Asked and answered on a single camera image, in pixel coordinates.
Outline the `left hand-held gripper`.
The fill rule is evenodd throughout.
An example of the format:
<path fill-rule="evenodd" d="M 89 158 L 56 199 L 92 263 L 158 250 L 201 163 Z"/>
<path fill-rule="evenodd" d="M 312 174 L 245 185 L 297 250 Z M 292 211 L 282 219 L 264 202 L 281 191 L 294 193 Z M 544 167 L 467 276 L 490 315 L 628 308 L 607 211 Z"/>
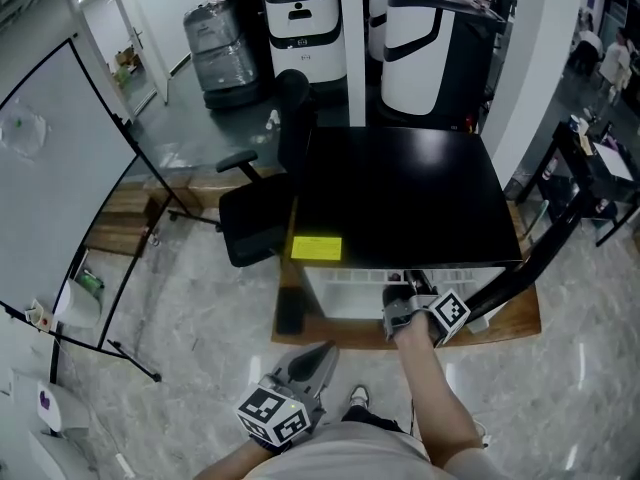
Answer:
<path fill-rule="evenodd" d="M 339 359 L 332 341 L 287 352 L 257 383 L 251 383 L 234 412 L 250 436 L 281 447 L 312 433 L 325 414 L 322 392 Z"/>

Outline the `person's right forearm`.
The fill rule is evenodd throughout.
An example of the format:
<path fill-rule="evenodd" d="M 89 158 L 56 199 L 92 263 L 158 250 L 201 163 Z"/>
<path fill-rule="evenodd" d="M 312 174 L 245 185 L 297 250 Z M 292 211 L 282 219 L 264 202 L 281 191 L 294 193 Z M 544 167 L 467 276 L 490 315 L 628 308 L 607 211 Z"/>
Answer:
<path fill-rule="evenodd" d="M 408 326 L 394 335 L 400 361 L 414 403 L 425 450 L 437 467 L 467 449 L 480 449 L 477 427 L 450 388 L 429 337 L 426 314 L 417 312 Z"/>

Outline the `person's left forearm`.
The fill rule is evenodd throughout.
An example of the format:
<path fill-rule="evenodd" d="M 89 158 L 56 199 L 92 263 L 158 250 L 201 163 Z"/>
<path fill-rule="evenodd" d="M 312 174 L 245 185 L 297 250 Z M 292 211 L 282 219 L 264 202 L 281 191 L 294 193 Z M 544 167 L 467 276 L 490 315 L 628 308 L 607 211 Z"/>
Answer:
<path fill-rule="evenodd" d="M 198 473 L 193 480 L 243 480 L 245 476 L 275 453 L 249 440 L 232 453 Z"/>

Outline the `person's torso in white shirt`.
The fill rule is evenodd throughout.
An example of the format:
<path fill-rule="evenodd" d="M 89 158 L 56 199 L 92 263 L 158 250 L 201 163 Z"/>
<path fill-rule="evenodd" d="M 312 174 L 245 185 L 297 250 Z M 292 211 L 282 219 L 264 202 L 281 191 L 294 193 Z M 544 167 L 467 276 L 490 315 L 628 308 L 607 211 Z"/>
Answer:
<path fill-rule="evenodd" d="M 442 467 L 403 433 L 359 422 L 326 425 L 313 437 L 249 472 L 244 480 L 510 480 L 480 449 Z"/>

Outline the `person's leg in dark trousers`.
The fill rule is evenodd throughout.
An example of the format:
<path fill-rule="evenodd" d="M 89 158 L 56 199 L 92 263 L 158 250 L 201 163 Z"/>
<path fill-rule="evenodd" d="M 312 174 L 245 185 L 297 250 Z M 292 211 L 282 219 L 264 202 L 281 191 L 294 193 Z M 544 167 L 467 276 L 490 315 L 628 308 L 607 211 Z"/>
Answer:
<path fill-rule="evenodd" d="M 341 422 L 363 423 L 386 431 L 403 433 L 403 430 L 395 420 L 381 418 L 361 405 L 350 406 L 341 418 Z"/>

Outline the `black flat phone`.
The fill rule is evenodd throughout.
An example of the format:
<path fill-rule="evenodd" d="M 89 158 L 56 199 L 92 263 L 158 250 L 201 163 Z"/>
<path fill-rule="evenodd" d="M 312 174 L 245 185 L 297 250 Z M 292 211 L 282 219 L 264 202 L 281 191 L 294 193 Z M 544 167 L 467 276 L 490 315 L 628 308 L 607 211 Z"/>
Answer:
<path fill-rule="evenodd" d="M 278 292 L 275 329 L 279 335 L 299 335 L 304 329 L 305 292 L 300 287 L 281 287 Z"/>

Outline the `wooden table with metal legs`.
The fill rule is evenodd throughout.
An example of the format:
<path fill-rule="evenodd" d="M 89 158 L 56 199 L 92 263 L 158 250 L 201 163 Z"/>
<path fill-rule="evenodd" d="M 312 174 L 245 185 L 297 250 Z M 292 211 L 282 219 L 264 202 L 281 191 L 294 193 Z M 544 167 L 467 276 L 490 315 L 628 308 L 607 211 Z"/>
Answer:
<path fill-rule="evenodd" d="M 344 350 L 393 350 L 395 345 L 384 338 L 383 325 L 374 320 L 338 320 L 324 316 L 302 267 L 290 259 L 293 228 L 288 228 L 284 253 L 280 258 L 281 287 L 300 287 L 305 292 L 304 329 L 299 335 L 279 335 L 275 329 L 276 305 L 270 341 L 279 345 L 303 346 L 315 342 L 333 341 Z M 534 286 L 514 297 L 489 317 L 489 327 L 474 333 L 468 326 L 459 331 L 445 346 L 461 348 L 489 345 L 540 334 L 542 324 L 539 302 Z"/>

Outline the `yellow sticker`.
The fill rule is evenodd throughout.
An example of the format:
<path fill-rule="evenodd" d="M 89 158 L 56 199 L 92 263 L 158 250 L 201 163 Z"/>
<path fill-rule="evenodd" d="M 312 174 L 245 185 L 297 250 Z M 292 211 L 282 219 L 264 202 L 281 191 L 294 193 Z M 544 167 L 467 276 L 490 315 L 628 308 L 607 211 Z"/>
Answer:
<path fill-rule="evenodd" d="M 295 236 L 293 238 L 292 259 L 340 261 L 341 253 L 340 237 Z"/>

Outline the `white device with purple mark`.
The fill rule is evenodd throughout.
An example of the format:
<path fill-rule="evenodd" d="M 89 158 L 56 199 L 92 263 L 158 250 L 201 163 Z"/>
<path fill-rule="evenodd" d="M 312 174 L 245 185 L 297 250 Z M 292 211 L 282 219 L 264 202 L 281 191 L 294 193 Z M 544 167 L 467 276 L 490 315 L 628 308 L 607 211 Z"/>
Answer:
<path fill-rule="evenodd" d="M 49 382 L 37 383 L 37 414 L 56 433 L 90 424 L 87 406 L 66 388 Z"/>

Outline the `white round bin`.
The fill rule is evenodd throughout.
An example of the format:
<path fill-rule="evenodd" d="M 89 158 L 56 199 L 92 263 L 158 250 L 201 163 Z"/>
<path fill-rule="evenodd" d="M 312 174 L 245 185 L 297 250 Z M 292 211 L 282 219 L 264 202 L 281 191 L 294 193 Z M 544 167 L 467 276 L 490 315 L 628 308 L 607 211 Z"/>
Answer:
<path fill-rule="evenodd" d="M 91 329 L 99 323 L 100 316 L 100 302 L 76 281 L 67 279 L 55 307 L 55 320 L 65 325 Z"/>

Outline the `large black and white robot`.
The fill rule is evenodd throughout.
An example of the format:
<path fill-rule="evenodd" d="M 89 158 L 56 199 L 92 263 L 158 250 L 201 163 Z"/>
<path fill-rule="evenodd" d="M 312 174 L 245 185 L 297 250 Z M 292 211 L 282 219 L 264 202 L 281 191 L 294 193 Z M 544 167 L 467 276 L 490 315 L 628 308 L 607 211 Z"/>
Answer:
<path fill-rule="evenodd" d="M 505 27 L 473 0 L 387 0 L 380 119 L 474 131 L 495 39 Z"/>

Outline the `white paper sheet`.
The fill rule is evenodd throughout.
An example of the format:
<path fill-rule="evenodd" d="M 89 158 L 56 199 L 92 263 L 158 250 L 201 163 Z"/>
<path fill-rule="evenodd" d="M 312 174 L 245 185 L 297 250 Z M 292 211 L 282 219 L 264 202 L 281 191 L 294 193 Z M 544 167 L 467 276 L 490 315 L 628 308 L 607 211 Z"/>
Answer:
<path fill-rule="evenodd" d="M 635 180 L 628 163 L 617 150 L 597 143 L 594 143 L 594 147 L 611 175 L 628 181 Z"/>

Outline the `wooden platform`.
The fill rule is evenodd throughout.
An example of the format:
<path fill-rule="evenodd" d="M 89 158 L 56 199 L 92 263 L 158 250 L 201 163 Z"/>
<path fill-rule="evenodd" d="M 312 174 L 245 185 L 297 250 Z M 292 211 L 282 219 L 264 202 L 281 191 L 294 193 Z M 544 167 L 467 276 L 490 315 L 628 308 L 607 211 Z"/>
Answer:
<path fill-rule="evenodd" d="M 105 253 L 132 257 L 142 250 L 151 225 L 166 210 L 189 211 L 201 217 L 219 206 L 223 193 L 233 184 L 217 176 L 177 175 L 162 185 L 152 177 L 121 182 L 92 225 L 83 246 Z"/>

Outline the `white and black delivery robot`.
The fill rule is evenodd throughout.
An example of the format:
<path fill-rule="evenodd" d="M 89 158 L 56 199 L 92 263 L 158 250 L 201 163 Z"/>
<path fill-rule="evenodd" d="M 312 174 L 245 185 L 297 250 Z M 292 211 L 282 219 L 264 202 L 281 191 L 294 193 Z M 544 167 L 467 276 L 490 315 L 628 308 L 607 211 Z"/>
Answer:
<path fill-rule="evenodd" d="M 339 0 L 264 0 L 275 75 L 294 69 L 312 84 L 346 77 Z"/>

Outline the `plastic wrapped grey robot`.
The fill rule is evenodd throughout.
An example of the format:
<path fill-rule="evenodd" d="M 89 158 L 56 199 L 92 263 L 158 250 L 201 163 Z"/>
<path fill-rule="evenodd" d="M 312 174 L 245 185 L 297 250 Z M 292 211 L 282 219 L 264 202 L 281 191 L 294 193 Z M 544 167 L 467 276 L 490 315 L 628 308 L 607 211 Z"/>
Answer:
<path fill-rule="evenodd" d="M 260 0 L 208 0 L 185 13 L 183 28 L 205 107 L 263 100 L 272 80 Z"/>

